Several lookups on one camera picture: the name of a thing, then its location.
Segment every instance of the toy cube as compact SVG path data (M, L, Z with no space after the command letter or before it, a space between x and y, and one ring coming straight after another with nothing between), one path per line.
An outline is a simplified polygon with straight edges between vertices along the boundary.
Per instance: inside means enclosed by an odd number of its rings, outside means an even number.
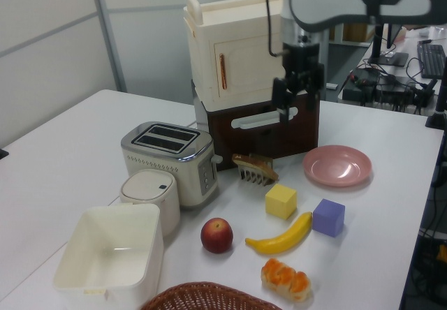
M296 190L275 184L265 194L265 212L287 219L296 210Z
M312 230L336 237L343 230L344 205L330 200L322 200L314 210Z

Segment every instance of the red apple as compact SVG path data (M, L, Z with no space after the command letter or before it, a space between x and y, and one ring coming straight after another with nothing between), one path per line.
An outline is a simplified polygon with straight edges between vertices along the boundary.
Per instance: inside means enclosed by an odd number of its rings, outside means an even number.
M205 223L200 233L202 245L212 253L223 253L230 249L233 242L233 230L222 218L213 218Z

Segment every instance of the toy bread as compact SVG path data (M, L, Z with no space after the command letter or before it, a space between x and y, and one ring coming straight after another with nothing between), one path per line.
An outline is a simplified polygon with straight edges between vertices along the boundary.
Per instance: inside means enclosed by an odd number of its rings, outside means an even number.
M296 272L275 258L269 259L262 268L261 280L264 286L294 302L304 301L311 291L311 283L305 273Z

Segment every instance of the electronic device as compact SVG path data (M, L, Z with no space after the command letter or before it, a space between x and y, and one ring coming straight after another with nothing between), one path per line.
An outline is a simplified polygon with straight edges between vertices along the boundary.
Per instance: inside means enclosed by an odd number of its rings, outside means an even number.
M395 52L391 50L397 35L402 29L402 25L388 24L388 35L386 38L386 48L388 51L381 51L383 25L375 28L374 39L372 41L371 57L368 59L369 64L378 64L386 66L405 66L408 60L408 53Z
M374 100L379 77L380 73L377 69L354 69L343 87L343 100L359 102L361 105L371 103Z
M411 105L414 100L409 77L382 75L377 82L374 100L378 103Z
M281 122L289 117L294 96L306 90L309 102L315 99L322 85L324 67L318 63L319 32L341 23L366 24L445 24L447 0L284 0L281 12L282 56L284 77L273 82L272 104ZM437 107L426 123L444 129L444 107L447 101L447 72L441 81Z
M121 147L129 175L144 169L171 173L181 207L201 205L217 188L216 163L222 158L207 132L150 121L127 133Z
M418 58L423 78L441 79L444 73L444 64L446 63L446 53L441 45L418 43Z

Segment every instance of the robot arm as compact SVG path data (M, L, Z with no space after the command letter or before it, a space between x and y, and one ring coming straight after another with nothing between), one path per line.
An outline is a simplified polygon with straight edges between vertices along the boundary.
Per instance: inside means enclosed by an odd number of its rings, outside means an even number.
M341 23L444 24L447 0L284 0L281 32L284 78L274 79L272 103L282 122L296 94L306 90L310 105L323 87L318 63L321 35Z

